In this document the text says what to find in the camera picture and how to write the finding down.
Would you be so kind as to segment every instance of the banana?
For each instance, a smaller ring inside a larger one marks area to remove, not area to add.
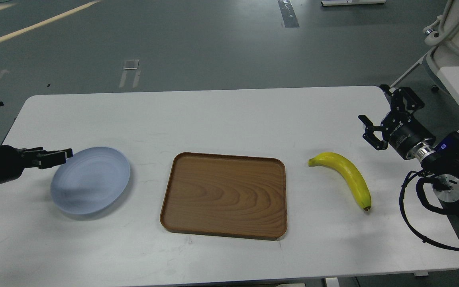
[[[369,211],[371,208],[371,194],[361,173],[351,161],[340,154],[326,152],[311,158],[308,161],[308,165],[310,167],[322,165],[339,172],[346,180],[348,187],[350,187],[357,204],[365,211]]]

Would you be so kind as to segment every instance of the plate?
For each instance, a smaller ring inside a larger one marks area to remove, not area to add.
[[[110,147],[92,147],[60,166],[51,182],[53,202],[69,214],[91,214],[113,203],[129,183],[127,158]]]

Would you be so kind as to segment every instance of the wooden tray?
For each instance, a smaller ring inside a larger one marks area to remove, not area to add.
[[[181,153],[161,212],[171,232],[277,240],[286,232],[286,172],[275,158]]]

